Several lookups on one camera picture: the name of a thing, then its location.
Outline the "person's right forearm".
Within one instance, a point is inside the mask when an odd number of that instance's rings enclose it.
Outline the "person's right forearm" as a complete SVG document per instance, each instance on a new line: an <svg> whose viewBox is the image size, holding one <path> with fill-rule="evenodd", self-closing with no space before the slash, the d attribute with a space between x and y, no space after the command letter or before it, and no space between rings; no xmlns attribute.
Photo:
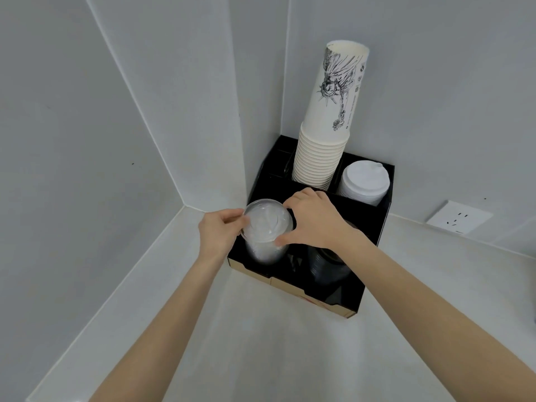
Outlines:
<svg viewBox="0 0 536 402"><path fill-rule="evenodd" d="M456 402L536 402L536 372L355 229L327 245Z"/></svg>

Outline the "stack of white cup lids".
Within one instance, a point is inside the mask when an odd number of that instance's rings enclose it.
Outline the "stack of white cup lids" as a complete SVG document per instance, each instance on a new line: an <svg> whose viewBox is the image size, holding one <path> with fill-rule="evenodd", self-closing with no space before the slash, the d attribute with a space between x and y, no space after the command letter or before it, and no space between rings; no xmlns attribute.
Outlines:
<svg viewBox="0 0 536 402"><path fill-rule="evenodd" d="M337 194L376 207L386 195L390 183L383 164L356 161L344 169Z"/></svg>

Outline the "clear plastic dome lid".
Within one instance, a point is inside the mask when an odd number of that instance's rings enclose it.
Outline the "clear plastic dome lid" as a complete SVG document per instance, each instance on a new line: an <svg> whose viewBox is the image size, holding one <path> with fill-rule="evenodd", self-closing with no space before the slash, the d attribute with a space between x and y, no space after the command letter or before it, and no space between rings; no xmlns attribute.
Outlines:
<svg viewBox="0 0 536 402"><path fill-rule="evenodd" d="M271 243L294 228L294 220L282 203L265 198L251 202L244 211L249 219L241 230L243 238L252 243Z"/></svg>

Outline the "person's right hand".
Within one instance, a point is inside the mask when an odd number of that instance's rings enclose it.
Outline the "person's right hand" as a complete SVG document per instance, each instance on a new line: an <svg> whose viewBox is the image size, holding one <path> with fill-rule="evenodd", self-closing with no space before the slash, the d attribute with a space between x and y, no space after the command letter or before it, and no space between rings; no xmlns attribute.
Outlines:
<svg viewBox="0 0 536 402"><path fill-rule="evenodd" d="M302 244L337 252L364 235L350 226L323 191L305 188L289 197L283 206L291 209Z"/></svg>

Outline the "person's left hand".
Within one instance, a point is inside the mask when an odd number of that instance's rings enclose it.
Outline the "person's left hand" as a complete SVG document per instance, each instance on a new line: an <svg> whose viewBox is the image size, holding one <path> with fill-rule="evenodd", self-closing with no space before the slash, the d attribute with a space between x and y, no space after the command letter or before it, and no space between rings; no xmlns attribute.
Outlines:
<svg viewBox="0 0 536 402"><path fill-rule="evenodd" d="M205 213L198 226L200 234L198 260L207 265L220 267L248 222L249 219L245 216L244 224L224 224L222 210Z"/></svg>

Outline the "person's left forearm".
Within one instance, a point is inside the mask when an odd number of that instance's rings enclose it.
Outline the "person's left forearm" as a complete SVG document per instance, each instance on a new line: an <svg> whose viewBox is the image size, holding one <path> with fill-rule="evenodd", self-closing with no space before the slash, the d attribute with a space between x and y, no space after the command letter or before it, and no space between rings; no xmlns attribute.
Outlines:
<svg viewBox="0 0 536 402"><path fill-rule="evenodd" d="M225 254L200 251L178 288L89 402L162 402Z"/></svg>

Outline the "stack of clear plastic lids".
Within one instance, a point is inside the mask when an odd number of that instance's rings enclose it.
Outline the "stack of clear plastic lids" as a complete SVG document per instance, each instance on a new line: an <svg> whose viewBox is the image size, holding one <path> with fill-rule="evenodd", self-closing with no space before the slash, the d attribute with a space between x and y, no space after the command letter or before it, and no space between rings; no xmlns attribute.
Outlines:
<svg viewBox="0 0 536 402"><path fill-rule="evenodd" d="M249 256L262 265L278 263L288 251L289 245L277 245L275 240L271 241L248 241L245 240L246 250Z"/></svg>

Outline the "white wall power socket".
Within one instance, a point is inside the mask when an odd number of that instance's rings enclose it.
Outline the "white wall power socket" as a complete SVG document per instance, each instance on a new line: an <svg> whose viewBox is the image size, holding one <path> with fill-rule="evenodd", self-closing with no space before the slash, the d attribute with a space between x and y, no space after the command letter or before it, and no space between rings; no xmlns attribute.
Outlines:
<svg viewBox="0 0 536 402"><path fill-rule="evenodd" d="M492 217L490 212L447 200L425 223L451 233L467 235Z"/></svg>

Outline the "stack of white paper cups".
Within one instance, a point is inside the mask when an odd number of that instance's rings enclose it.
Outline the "stack of white paper cups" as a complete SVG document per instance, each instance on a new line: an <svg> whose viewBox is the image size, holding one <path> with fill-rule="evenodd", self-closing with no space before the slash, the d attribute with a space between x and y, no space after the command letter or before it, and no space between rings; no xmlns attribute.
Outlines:
<svg viewBox="0 0 536 402"><path fill-rule="evenodd" d="M352 40L332 40L325 46L300 126L293 181L329 187L350 138L369 53L367 46Z"/></svg>

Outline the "stack of black cup lids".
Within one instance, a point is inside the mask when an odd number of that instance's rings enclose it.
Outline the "stack of black cup lids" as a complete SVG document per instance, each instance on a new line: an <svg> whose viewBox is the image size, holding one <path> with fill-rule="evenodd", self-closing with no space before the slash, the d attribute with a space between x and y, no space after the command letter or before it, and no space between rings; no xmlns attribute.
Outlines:
<svg viewBox="0 0 536 402"><path fill-rule="evenodd" d="M308 246L307 255L310 273L319 285L338 283L352 272L332 250Z"/></svg>

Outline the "black cardboard cup organizer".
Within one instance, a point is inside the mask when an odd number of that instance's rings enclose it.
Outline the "black cardboard cup organizer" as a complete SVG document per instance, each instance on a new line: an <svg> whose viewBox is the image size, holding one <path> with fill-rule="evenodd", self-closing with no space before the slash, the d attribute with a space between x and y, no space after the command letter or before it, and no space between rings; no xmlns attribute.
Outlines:
<svg viewBox="0 0 536 402"><path fill-rule="evenodd" d="M350 245L368 251L378 245L392 203L394 166L380 163L387 172L387 191L379 204L360 202L338 193L343 172L362 156L343 153L327 190L294 181L298 140L281 135L263 161L249 201L289 199L291 221L297 226L283 238L283 256L271 264L254 260L245 239L236 239L228 255L230 267L262 283L282 290L343 318L355 316L365 284L338 257L348 255Z"/></svg>

